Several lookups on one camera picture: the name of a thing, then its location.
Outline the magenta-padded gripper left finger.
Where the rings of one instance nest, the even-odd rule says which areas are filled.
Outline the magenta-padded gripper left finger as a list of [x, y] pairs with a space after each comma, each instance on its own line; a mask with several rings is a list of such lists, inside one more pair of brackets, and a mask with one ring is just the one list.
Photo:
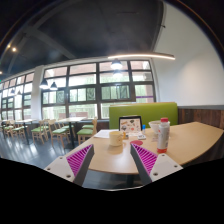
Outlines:
[[93, 156], [94, 146], [88, 145], [69, 156], [59, 156], [45, 170], [82, 186]]

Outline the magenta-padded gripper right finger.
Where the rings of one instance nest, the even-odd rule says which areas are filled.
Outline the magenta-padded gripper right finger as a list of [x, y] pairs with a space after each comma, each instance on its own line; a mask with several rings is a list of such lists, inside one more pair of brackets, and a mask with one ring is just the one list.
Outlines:
[[165, 153], [156, 155], [136, 144], [131, 145], [130, 152], [144, 185], [155, 182], [182, 169], [182, 166]]

